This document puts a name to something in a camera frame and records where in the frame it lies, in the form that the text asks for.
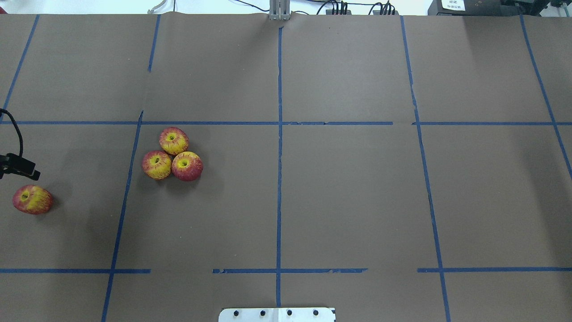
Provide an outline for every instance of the blue tape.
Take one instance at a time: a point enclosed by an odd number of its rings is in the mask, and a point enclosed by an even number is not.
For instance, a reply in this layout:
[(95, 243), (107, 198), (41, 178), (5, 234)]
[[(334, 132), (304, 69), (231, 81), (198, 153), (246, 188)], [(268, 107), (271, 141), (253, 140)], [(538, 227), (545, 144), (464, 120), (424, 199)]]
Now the blue tape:
[(116, 269), (114, 274), (151, 274), (150, 269)]
[(380, 122), (284, 122), (284, 125), (393, 125), (393, 122), (380, 121)]
[(16, 86), (16, 81), (18, 80), (18, 75), (20, 75), (20, 70), (22, 69), (22, 65), (24, 64), (24, 59), (26, 58), (26, 53), (28, 53), (28, 48), (30, 47), (30, 43), (32, 42), (32, 37), (34, 37), (34, 32), (36, 26), (38, 26), (39, 14), (36, 15), (34, 19), (34, 24), (32, 25), (32, 29), (30, 30), (30, 35), (28, 36), (28, 41), (26, 42), (26, 46), (24, 47), (24, 51), (22, 52), (22, 57), (20, 57), (20, 62), (18, 63), (18, 67), (16, 67), (16, 72), (14, 73), (14, 78), (12, 78), (12, 83), (10, 84), (10, 89), (8, 90), (8, 94), (6, 95), (6, 100), (4, 101), (3, 109), (8, 110), (8, 103), (10, 102), (10, 98), (12, 97), (12, 91)]
[(161, 22), (161, 15), (157, 15), (157, 22), (155, 23), (155, 35), (153, 36), (153, 45), (151, 46), (151, 55), (149, 56), (149, 67), (147, 70), (151, 72), (153, 66), (153, 58), (155, 57), (155, 45), (157, 44), (157, 34), (159, 33), (159, 23)]
[(478, 272), (572, 272), (572, 267), (451, 267), (418, 268), (418, 273), (478, 273)]
[(278, 28), (278, 188), (276, 218), (276, 307), (281, 307), (282, 260), (282, 28)]
[[(441, 247), (439, 245), (439, 233), (437, 232), (437, 220), (435, 219), (435, 208), (433, 206), (433, 196), (431, 194), (431, 184), (429, 182), (429, 173), (427, 171), (427, 159), (425, 157), (425, 148), (423, 147), (423, 138), (421, 134), (421, 121), (419, 118), (419, 110), (417, 107), (417, 99), (415, 98), (415, 92), (413, 91), (413, 72), (411, 70), (411, 60), (409, 57), (409, 48), (407, 46), (407, 35), (405, 32), (405, 21), (403, 16), (399, 16), (401, 19), (401, 31), (403, 34), (403, 45), (405, 47), (405, 58), (407, 61), (407, 72), (409, 74), (409, 85), (411, 88), (411, 99), (413, 101), (414, 111), (415, 111), (415, 123), (417, 126), (417, 136), (419, 139), (419, 148), (421, 150), (421, 160), (423, 162), (423, 174), (425, 176), (425, 186), (427, 189), (427, 196), (429, 198), (429, 210), (431, 213), (431, 224), (433, 225), (433, 239), (435, 241), (435, 252), (437, 254), (437, 263), (439, 268), (443, 268), (443, 260), (441, 258)], [(445, 274), (443, 272), (439, 273), (441, 279), (441, 291), (443, 294), (443, 305), (445, 307), (445, 318), (447, 322), (451, 322), (451, 313), (449, 311), (449, 299), (447, 296), (447, 286), (445, 283)]]
[[(360, 274), (367, 268), (281, 268), (280, 274)], [(213, 274), (277, 274), (275, 268), (224, 268), (213, 269)]]
[(117, 228), (117, 236), (115, 238), (115, 248), (113, 249), (113, 258), (111, 261), (111, 270), (109, 273), (108, 287), (105, 293), (104, 309), (101, 315), (101, 322), (107, 319), (107, 311), (109, 307), (109, 299), (111, 296), (111, 289), (113, 287), (113, 276), (115, 266), (117, 264), (117, 254), (119, 252), (119, 243), (121, 241), (121, 232), (123, 230), (123, 222), (125, 220), (125, 209), (127, 208), (127, 196), (129, 195), (129, 188), (131, 187), (131, 177), (133, 176), (133, 163), (135, 161), (135, 152), (137, 151), (137, 144), (139, 143), (139, 133), (141, 132), (141, 120), (143, 119), (143, 111), (139, 115), (137, 121), (137, 130), (135, 131), (135, 141), (133, 142), (133, 150), (131, 151), (131, 162), (129, 163), (129, 172), (127, 174), (127, 183), (125, 184), (125, 193), (123, 194), (123, 204), (121, 206), (121, 215), (119, 217), (119, 227)]
[(544, 102), (546, 103), (546, 108), (548, 109), (548, 114), (550, 115), (550, 120), (552, 120), (552, 125), (554, 126), (554, 132), (556, 133), (556, 137), (558, 139), (558, 144), (560, 145), (560, 150), (562, 151), (562, 155), (564, 156), (564, 161), (566, 162), (566, 167), (568, 168), (568, 174), (572, 179), (572, 167), (570, 167), (570, 161), (568, 160), (568, 154), (566, 153), (566, 148), (564, 147), (564, 142), (562, 141), (562, 137), (560, 136), (560, 131), (558, 130), (558, 125), (556, 123), (556, 118), (554, 117), (554, 113), (552, 112), (552, 107), (550, 106), (550, 101), (548, 100), (548, 95), (546, 94), (546, 88), (544, 87), (544, 83), (542, 82), (542, 77), (540, 76), (540, 72), (538, 71), (538, 66), (536, 63), (536, 59), (534, 59), (533, 49), (530, 46), (529, 35), (526, 32), (525, 26), (525, 18), (521, 14), (521, 27), (522, 33), (525, 37), (526, 48), (529, 50), (530, 61), (533, 64), (534, 73), (537, 76), (538, 84), (540, 85), (540, 89), (542, 91), (542, 96), (544, 97)]
[[(419, 122), (419, 124), (420, 125), (552, 125), (552, 122)], [(417, 125), (417, 122), (413, 122), (411, 123), (411, 125)]]

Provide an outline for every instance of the blue tape line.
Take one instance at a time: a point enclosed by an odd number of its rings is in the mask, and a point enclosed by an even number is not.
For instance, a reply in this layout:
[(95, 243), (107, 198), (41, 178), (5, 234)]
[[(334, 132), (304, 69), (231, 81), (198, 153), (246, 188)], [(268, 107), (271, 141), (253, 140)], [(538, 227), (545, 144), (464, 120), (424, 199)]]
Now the blue tape line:
[[(1, 124), (12, 124), (3, 121)], [(135, 121), (18, 121), (18, 125), (137, 125)]]
[(224, 268), (213, 269), (213, 274), (276, 274), (275, 268)]
[(18, 80), (18, 75), (20, 75), (20, 70), (22, 69), (22, 65), (24, 64), (24, 58), (26, 58), (26, 53), (28, 53), (28, 48), (30, 47), (30, 43), (32, 42), (32, 37), (34, 37), (34, 32), (36, 26), (38, 26), (39, 14), (36, 15), (34, 20), (34, 24), (32, 25), (32, 29), (30, 31), (30, 35), (28, 36), (28, 41), (26, 42), (26, 46), (24, 47), (24, 51), (22, 52), (22, 57), (20, 57), (20, 62), (18, 63), (18, 67), (16, 68), (16, 72), (14, 73), (14, 78), (12, 78), (12, 84), (10, 84), (10, 89), (8, 90), (8, 94), (6, 95), (6, 100), (4, 101), (3, 109), (8, 109), (8, 103), (10, 102), (10, 98), (12, 97), (12, 91), (16, 86), (16, 81)]
[(536, 60), (534, 59), (533, 49), (530, 46), (529, 35), (526, 32), (525, 26), (525, 18), (521, 14), (521, 27), (522, 33), (525, 36), (526, 41), (526, 48), (529, 50), (530, 61), (533, 63), (534, 73), (537, 76), (538, 84), (540, 85), (540, 89), (542, 91), (542, 96), (544, 97), (544, 102), (546, 103), (546, 108), (548, 109), (548, 114), (550, 115), (550, 120), (552, 120), (552, 124), (554, 126), (554, 132), (556, 133), (556, 137), (558, 138), (558, 144), (560, 145), (560, 150), (562, 150), (562, 155), (564, 156), (564, 161), (566, 162), (566, 167), (568, 168), (568, 174), (572, 179), (572, 167), (570, 167), (570, 161), (568, 160), (568, 154), (566, 153), (566, 148), (564, 147), (564, 142), (562, 141), (562, 137), (560, 136), (560, 131), (558, 130), (558, 125), (556, 123), (556, 118), (554, 117), (554, 113), (552, 112), (552, 107), (550, 106), (550, 101), (548, 100), (548, 95), (546, 94), (546, 89), (544, 88), (544, 83), (542, 82), (542, 77), (540, 76), (540, 72), (538, 71), (538, 66), (536, 64)]
[(282, 260), (282, 28), (278, 28), (278, 188), (276, 218), (276, 307), (281, 307)]
[[(420, 125), (552, 125), (552, 122), (419, 122), (419, 124)], [(411, 125), (417, 125), (417, 122), (413, 122), (411, 123)]]
[[(421, 160), (423, 162), (423, 174), (425, 176), (425, 186), (427, 189), (427, 196), (429, 198), (429, 210), (431, 213), (431, 224), (433, 225), (433, 239), (435, 241), (435, 252), (437, 254), (437, 263), (439, 268), (443, 268), (443, 260), (441, 258), (441, 247), (439, 245), (439, 234), (437, 232), (437, 220), (435, 219), (435, 208), (433, 207), (433, 196), (431, 194), (431, 184), (429, 183), (429, 173), (427, 171), (427, 159), (425, 158), (425, 148), (423, 147), (423, 138), (421, 134), (421, 125), (419, 118), (419, 110), (417, 107), (417, 99), (415, 98), (415, 92), (413, 91), (413, 72), (411, 70), (411, 60), (409, 57), (409, 48), (407, 46), (407, 35), (405, 32), (405, 21), (403, 16), (399, 16), (401, 19), (401, 31), (403, 34), (403, 45), (405, 47), (405, 58), (407, 61), (407, 72), (409, 74), (409, 85), (411, 88), (411, 99), (413, 101), (414, 111), (415, 111), (415, 123), (417, 127), (417, 136), (419, 139), (419, 148), (421, 150)], [(441, 279), (441, 291), (443, 293), (443, 305), (445, 307), (445, 318), (447, 322), (451, 322), (451, 313), (449, 311), (449, 300), (447, 296), (447, 286), (445, 283), (445, 274), (443, 272), (439, 273)]]
[(151, 274), (150, 269), (116, 269), (114, 274)]
[(157, 15), (157, 22), (155, 23), (155, 35), (153, 36), (153, 45), (151, 46), (151, 56), (149, 56), (149, 67), (147, 70), (151, 72), (153, 66), (153, 57), (155, 56), (155, 45), (157, 44), (157, 34), (159, 33), (159, 23), (161, 22), (161, 15)]
[[(281, 274), (360, 274), (367, 268), (281, 268)], [(224, 268), (213, 269), (213, 274), (275, 274), (278, 270), (274, 268)]]
[(572, 267), (451, 267), (418, 268), (418, 273), (477, 273), (477, 272), (572, 272)]
[(113, 276), (115, 265), (117, 264), (117, 254), (119, 252), (119, 243), (121, 241), (121, 232), (123, 230), (123, 222), (125, 220), (125, 209), (127, 208), (127, 196), (129, 195), (129, 188), (131, 187), (131, 177), (133, 176), (133, 163), (135, 161), (135, 152), (137, 151), (137, 144), (139, 143), (139, 133), (141, 132), (141, 120), (143, 119), (143, 111), (139, 115), (137, 121), (137, 130), (135, 131), (135, 141), (133, 142), (133, 150), (131, 151), (131, 162), (129, 163), (129, 173), (127, 174), (127, 183), (125, 184), (125, 193), (123, 194), (123, 204), (121, 206), (121, 216), (119, 217), (119, 227), (117, 228), (117, 236), (115, 238), (115, 248), (113, 249), (113, 258), (111, 261), (111, 270), (109, 273), (108, 288), (105, 293), (104, 310), (101, 315), (101, 322), (107, 319), (107, 311), (109, 307), (109, 298), (111, 296), (111, 289), (113, 286)]
[(284, 125), (393, 125), (393, 122), (284, 122)]
[(145, 121), (143, 125), (278, 125), (266, 121)]

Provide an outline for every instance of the electrical cable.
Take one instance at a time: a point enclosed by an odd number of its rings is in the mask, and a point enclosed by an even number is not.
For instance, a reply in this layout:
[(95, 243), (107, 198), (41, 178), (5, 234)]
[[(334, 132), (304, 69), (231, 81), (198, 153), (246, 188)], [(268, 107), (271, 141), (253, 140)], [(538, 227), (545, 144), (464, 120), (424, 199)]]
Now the electrical cable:
[(22, 157), (22, 153), (24, 152), (24, 143), (22, 140), (22, 133), (20, 133), (20, 129), (18, 128), (18, 124), (16, 123), (16, 120), (14, 120), (14, 117), (12, 116), (12, 114), (10, 114), (10, 112), (8, 112), (7, 110), (0, 108), (0, 113), (4, 113), (6, 115), (8, 115), (8, 117), (10, 118), (10, 121), (12, 121), (12, 125), (14, 126), (14, 128), (16, 129), (16, 133), (18, 134), (18, 140), (20, 141), (20, 153), (19, 153), (19, 157)]
[(333, 4), (335, 3), (336, 6), (337, 6), (337, 1), (335, 1), (335, 0), (328, 0), (328, 1), (324, 2), (324, 3), (322, 3), (322, 5), (320, 6), (320, 8), (318, 9), (318, 12), (317, 12), (316, 14), (317, 14), (317, 15), (320, 14), (321, 9), (322, 9), (325, 5), (327, 5), (328, 3), (331, 3), (331, 4), (332, 4), (332, 12), (333, 12), (333, 10), (334, 10)]
[(370, 15), (374, 11), (375, 6), (377, 6), (377, 5), (379, 5), (381, 7), (381, 9), (379, 9), (379, 10), (383, 10), (383, 3), (378, 2), (378, 3), (374, 4), (373, 6), (371, 6), (370, 13), (368, 13), (367, 15)]
[(256, 8), (256, 9), (258, 9), (258, 10), (262, 11), (262, 12), (270, 12), (270, 9), (268, 9), (268, 10), (264, 10), (264, 9), (262, 9), (261, 7), (257, 7), (257, 6), (255, 6), (255, 5), (251, 4), (251, 3), (248, 3), (248, 2), (244, 2), (244, 1), (242, 1), (242, 0), (232, 0), (232, 1), (236, 1), (236, 2), (240, 2), (240, 3), (244, 3), (245, 5), (247, 5), (247, 6), (251, 6), (251, 7), (254, 7), (254, 8)]
[(341, 2), (341, 14), (348, 14), (348, 3)]

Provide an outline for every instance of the red and yellow apple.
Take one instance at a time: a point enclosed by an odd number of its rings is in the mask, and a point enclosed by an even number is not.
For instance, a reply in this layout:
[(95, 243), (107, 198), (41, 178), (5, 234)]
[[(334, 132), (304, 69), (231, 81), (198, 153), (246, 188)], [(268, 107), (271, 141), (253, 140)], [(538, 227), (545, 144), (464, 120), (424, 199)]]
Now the red and yellow apple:
[(151, 151), (143, 157), (143, 172), (155, 180), (162, 180), (171, 174), (171, 157), (163, 151)]
[(161, 148), (170, 155), (177, 155), (189, 147), (189, 138), (181, 129), (168, 127), (159, 136)]
[(33, 184), (21, 187), (12, 197), (12, 205), (16, 209), (32, 215), (47, 213), (53, 202), (54, 200), (47, 190)]
[(173, 159), (171, 165), (173, 175), (183, 181), (193, 181), (199, 178), (202, 173), (202, 161), (195, 153), (182, 152)]

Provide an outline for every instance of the table surface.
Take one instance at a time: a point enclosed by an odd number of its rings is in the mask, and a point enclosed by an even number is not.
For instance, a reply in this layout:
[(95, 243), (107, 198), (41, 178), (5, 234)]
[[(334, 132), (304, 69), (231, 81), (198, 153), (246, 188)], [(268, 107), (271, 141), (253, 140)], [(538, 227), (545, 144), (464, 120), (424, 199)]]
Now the table surface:
[[(0, 102), (56, 199), (0, 182), (0, 320), (570, 321), (571, 20), (333, 19), (0, 17)], [(168, 126), (199, 180), (142, 172)]]

